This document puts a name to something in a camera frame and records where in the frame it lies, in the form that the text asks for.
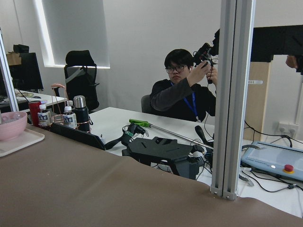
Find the beige tray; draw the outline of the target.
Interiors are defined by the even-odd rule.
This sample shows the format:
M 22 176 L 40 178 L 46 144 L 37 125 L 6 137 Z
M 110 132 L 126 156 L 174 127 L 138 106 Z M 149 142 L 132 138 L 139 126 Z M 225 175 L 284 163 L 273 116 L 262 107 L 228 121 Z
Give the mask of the beige tray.
M 38 143 L 45 138 L 44 134 L 25 129 L 17 138 L 0 142 L 0 156 L 4 157 L 22 148 Z

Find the blue teach pendant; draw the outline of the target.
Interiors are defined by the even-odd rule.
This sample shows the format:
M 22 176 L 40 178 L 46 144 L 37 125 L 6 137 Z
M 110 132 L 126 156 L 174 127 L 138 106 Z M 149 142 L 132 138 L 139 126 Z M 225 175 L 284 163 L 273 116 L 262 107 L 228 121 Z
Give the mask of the blue teach pendant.
M 241 157 L 244 165 L 284 178 L 303 180 L 303 151 L 281 145 L 255 141 Z

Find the pink bowl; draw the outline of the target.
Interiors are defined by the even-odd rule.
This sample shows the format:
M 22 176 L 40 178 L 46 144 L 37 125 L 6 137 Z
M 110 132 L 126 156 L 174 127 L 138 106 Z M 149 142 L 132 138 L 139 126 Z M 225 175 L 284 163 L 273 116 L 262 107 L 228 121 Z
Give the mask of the pink bowl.
M 0 116 L 0 140 L 6 141 L 18 137 L 27 126 L 27 113 L 6 112 Z

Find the red can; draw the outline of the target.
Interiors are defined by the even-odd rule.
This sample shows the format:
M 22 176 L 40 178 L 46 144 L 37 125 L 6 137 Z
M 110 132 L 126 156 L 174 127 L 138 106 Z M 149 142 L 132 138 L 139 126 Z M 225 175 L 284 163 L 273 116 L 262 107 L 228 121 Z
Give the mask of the red can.
M 34 126 L 39 126 L 39 120 L 38 120 L 38 113 L 40 111 L 41 101 L 32 101 L 28 103 L 29 110 L 30 110 L 30 116 L 31 116 L 31 122 Z

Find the metal reacher grabber stick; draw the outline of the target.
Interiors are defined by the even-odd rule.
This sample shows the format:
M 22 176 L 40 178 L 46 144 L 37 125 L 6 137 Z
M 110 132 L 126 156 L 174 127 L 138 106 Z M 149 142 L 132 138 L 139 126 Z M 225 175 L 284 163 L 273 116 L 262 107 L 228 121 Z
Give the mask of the metal reacher grabber stick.
M 208 146 L 208 145 L 206 145 L 206 144 L 203 144 L 203 143 L 201 143 L 201 142 L 198 142 L 198 141 L 196 141 L 196 140 L 192 140 L 192 139 L 190 139 L 190 138 L 188 138 L 188 137 L 185 137 L 185 136 L 183 136 L 183 135 L 180 135 L 180 134 L 174 133 L 174 132 L 172 132 L 172 131 L 166 130 L 166 129 L 164 129 L 164 128 L 158 127 L 158 126 L 156 126 L 156 125 L 153 125 L 153 124 L 149 123 L 148 121 L 141 121 L 141 120 L 136 120 L 136 119 L 129 119 L 129 122 L 130 122 L 130 123 L 134 123 L 134 124 L 138 124 L 139 126 L 142 126 L 142 127 L 154 128 L 154 129 L 157 129 L 157 130 L 159 130 L 159 131 L 161 131 L 161 132 L 164 132 L 164 133 L 166 133 L 166 134 L 169 134 L 169 135 L 172 135 L 172 136 L 174 136 L 174 137 L 180 138 L 180 139 L 182 139 L 182 140 L 185 140 L 185 141 L 194 143 L 194 144 L 196 144 L 196 145 L 199 145 L 199 146 L 202 146 L 202 147 L 205 147 L 205 148 L 209 148 L 209 149 L 212 149 L 212 150 L 214 149 L 213 147 Z

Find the black steel thermos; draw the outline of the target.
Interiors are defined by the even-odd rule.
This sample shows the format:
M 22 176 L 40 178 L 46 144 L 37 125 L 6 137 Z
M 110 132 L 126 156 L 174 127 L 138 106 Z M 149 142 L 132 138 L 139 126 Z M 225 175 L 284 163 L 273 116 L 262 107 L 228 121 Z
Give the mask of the black steel thermos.
M 80 131 L 90 132 L 89 126 L 89 111 L 86 106 L 86 100 L 84 96 L 75 96 L 73 98 L 74 112 L 76 114 L 78 129 Z

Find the seated person in black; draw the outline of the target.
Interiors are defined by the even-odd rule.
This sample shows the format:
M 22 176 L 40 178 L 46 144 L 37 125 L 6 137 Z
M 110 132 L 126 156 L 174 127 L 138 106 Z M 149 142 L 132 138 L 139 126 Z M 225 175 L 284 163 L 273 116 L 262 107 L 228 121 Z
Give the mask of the seated person in black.
M 194 67 L 192 54 L 185 49 L 168 53 L 164 61 L 169 79 L 157 81 L 150 94 L 154 115 L 202 122 L 206 115 L 215 116 L 216 97 L 199 84 L 204 78 L 217 85 L 218 70 L 203 61 Z

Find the white capped drink bottle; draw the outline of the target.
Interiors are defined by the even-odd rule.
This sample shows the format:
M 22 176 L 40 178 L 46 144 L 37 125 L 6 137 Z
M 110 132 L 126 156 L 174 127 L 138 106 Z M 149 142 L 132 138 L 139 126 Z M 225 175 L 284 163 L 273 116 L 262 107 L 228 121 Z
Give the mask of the white capped drink bottle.
M 51 112 L 47 110 L 45 104 L 39 106 L 40 111 L 38 112 L 38 121 L 41 128 L 49 129 L 52 124 Z

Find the aluminium frame post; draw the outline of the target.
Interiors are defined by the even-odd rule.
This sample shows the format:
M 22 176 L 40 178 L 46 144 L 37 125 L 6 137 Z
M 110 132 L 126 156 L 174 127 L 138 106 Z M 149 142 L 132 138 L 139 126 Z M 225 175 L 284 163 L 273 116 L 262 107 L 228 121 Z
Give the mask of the aluminium frame post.
M 211 193 L 237 198 L 253 38 L 254 0 L 223 0 Z

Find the black office chair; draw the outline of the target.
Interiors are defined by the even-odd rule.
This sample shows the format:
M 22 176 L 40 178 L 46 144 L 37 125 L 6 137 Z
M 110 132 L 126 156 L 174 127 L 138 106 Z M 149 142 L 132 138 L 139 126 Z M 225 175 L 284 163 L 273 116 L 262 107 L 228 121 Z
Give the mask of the black office chair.
M 88 50 L 70 51 L 67 53 L 64 67 L 65 83 L 68 98 L 84 96 L 89 111 L 99 107 L 96 82 L 97 65 Z

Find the black plastic bracket stand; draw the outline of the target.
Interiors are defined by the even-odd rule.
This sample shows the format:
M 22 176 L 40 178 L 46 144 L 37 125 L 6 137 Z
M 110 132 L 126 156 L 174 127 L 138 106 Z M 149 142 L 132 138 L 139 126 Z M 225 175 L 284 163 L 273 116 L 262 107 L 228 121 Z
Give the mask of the black plastic bracket stand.
M 189 156 L 196 151 L 204 150 L 199 145 L 178 144 L 177 140 L 154 137 L 134 139 L 122 150 L 122 155 L 148 166 L 151 163 L 169 166 L 173 174 L 195 180 L 203 165 L 202 158 Z

